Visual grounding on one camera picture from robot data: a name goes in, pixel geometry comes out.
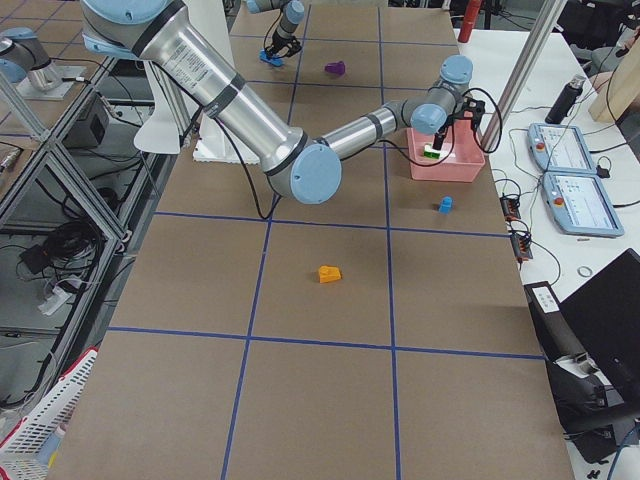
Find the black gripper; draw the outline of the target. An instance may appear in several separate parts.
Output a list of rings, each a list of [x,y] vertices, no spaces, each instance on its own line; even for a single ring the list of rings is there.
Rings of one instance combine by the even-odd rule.
[[[444,139],[447,136],[448,129],[449,129],[449,124],[446,123],[438,130],[436,134],[437,138],[434,139],[434,143],[433,143],[434,150],[442,150],[444,145]]]

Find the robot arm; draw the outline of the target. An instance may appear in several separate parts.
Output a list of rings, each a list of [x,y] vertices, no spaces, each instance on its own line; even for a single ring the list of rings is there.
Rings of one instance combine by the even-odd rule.
[[[298,0],[247,0],[251,14],[278,11],[278,17],[265,35],[264,48],[269,55],[277,55],[282,49],[298,51],[300,43],[295,31],[304,19],[305,7]]]
[[[303,204],[331,198],[342,162],[403,128],[425,135],[447,129],[460,112],[473,73],[464,55],[448,57],[421,96],[380,108],[312,139],[288,125],[192,24],[182,1],[84,1],[87,48],[131,54],[160,67],[203,109],[221,121],[259,159],[271,188]]]

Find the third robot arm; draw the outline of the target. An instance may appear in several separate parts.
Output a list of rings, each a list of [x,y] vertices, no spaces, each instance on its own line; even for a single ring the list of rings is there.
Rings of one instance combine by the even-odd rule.
[[[1,32],[1,73],[25,99],[61,101],[85,80],[84,72],[81,66],[58,65],[30,28]]]

